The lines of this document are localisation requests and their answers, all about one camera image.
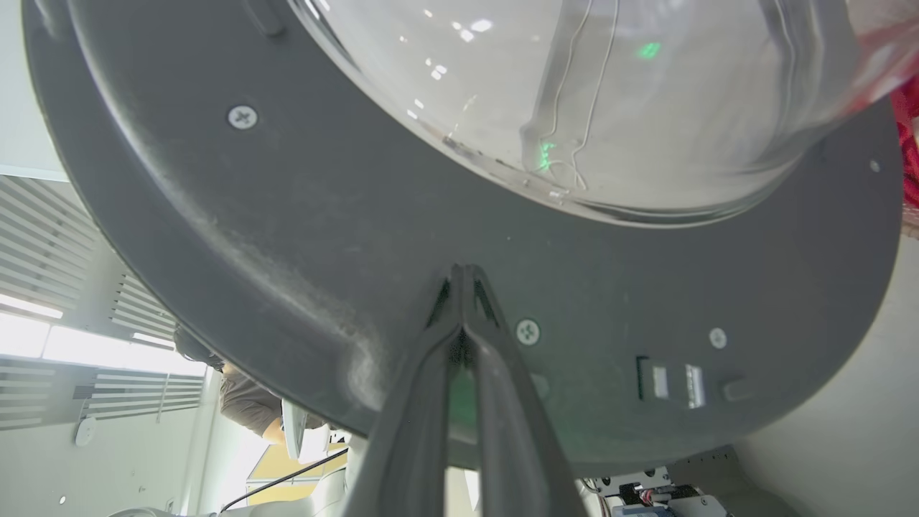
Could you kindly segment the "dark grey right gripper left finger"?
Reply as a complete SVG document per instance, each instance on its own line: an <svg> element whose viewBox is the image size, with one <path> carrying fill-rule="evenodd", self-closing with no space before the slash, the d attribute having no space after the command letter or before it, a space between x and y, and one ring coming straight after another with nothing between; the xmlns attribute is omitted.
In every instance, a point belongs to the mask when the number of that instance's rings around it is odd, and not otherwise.
<svg viewBox="0 0 919 517"><path fill-rule="evenodd" d="M437 286L368 438L345 516L442 516L451 353L460 340L462 268Z"/></svg>

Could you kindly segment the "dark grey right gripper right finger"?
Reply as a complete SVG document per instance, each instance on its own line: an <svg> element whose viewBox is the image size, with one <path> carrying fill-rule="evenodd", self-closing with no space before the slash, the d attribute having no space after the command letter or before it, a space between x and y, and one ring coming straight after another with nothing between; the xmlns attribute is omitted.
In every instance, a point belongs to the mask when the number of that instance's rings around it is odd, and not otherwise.
<svg viewBox="0 0 919 517"><path fill-rule="evenodd" d="M485 516L584 516L575 476L482 268L464 269Z"/></svg>

